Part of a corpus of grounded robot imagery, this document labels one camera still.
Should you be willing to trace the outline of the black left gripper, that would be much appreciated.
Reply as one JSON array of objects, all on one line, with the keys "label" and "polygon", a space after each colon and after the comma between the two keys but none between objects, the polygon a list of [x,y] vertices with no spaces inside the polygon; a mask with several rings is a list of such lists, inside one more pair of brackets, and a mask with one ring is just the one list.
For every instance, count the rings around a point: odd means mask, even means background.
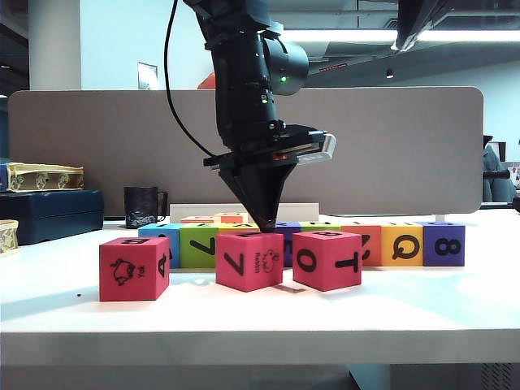
[{"label": "black left gripper", "polygon": [[217,129],[228,152],[204,159],[219,171],[262,232],[275,230],[285,180],[297,164],[325,159],[325,132],[279,119],[275,95],[297,92],[305,68],[215,72]]}]

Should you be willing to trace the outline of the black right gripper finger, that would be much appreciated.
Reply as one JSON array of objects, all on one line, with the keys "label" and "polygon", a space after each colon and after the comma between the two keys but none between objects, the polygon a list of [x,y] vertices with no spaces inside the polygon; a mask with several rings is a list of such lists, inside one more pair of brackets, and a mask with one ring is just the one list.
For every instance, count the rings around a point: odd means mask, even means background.
[{"label": "black right gripper finger", "polygon": [[[429,24],[419,33],[435,27],[453,8],[455,1],[449,0],[427,0],[431,2],[431,18]],[[394,46],[395,51],[407,51],[412,46]]]},{"label": "black right gripper finger", "polygon": [[412,46],[417,40],[419,33],[429,24],[430,18],[430,1],[399,1],[397,35],[394,46]]}]

